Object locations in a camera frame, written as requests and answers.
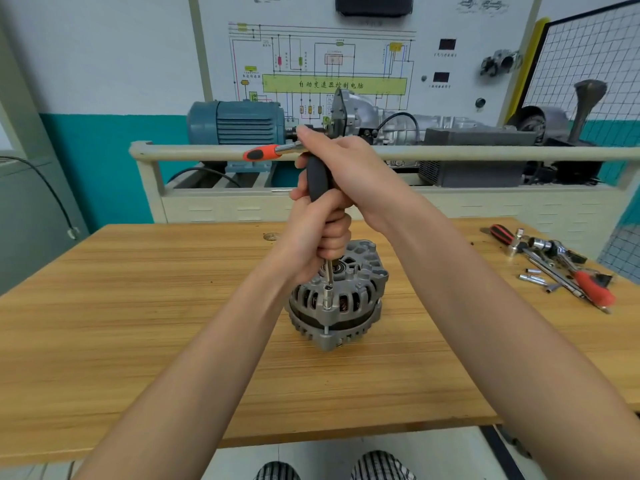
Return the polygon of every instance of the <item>alternator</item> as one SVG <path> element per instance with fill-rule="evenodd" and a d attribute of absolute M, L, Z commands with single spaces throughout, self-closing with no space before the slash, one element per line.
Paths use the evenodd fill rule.
<path fill-rule="evenodd" d="M 333 302 L 323 306 L 324 266 L 308 283 L 297 286 L 285 306 L 303 337 L 324 351 L 364 335 L 380 320 L 382 295 L 389 273 L 382 268 L 376 245 L 351 241 L 333 261 Z"/>

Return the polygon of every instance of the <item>blue electric motor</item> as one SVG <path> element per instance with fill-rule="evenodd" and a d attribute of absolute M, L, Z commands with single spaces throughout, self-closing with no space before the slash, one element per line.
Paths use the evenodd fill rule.
<path fill-rule="evenodd" d="M 187 114 L 190 144 L 284 144 L 284 111 L 277 102 L 195 102 Z M 269 171 L 271 162 L 228 162 L 228 172 Z"/>

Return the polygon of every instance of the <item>striped pants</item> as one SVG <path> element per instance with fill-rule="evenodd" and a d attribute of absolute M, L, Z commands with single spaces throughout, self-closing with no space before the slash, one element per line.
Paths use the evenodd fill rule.
<path fill-rule="evenodd" d="M 255 480 L 300 480 L 287 463 L 272 461 L 263 466 Z M 395 456 L 385 451 L 372 451 L 364 455 L 351 471 L 351 480 L 416 480 Z"/>

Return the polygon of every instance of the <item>wooden table surface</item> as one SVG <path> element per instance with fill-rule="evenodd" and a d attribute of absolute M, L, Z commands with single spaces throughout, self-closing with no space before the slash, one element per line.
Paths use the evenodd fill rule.
<path fill-rule="evenodd" d="M 509 261 L 480 233 L 495 220 L 454 222 L 640 410 L 640 288 L 615 283 L 613 315 L 564 289 L 547 295 L 516 279 L 523 256 Z M 1 297 L 0 463 L 87 455 L 272 247 L 263 234 L 282 227 L 111 225 Z M 361 221 L 353 238 L 376 242 L 390 274 L 380 322 L 360 341 L 324 353 L 283 312 L 223 446 L 499 421 L 386 239 Z"/>

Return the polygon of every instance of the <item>forearm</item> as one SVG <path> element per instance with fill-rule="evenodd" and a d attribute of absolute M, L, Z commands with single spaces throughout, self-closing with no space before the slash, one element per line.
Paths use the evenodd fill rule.
<path fill-rule="evenodd" d="M 386 234 L 418 297 L 496 412 L 548 472 L 588 477 L 606 464 L 603 458 L 619 466 L 616 473 L 628 472 L 640 427 L 614 387 L 443 214 L 416 194 L 405 197 L 414 201 L 398 206 Z"/>
<path fill-rule="evenodd" d="M 268 256 L 213 320 L 124 412 L 79 480 L 199 479 L 291 291 Z"/>

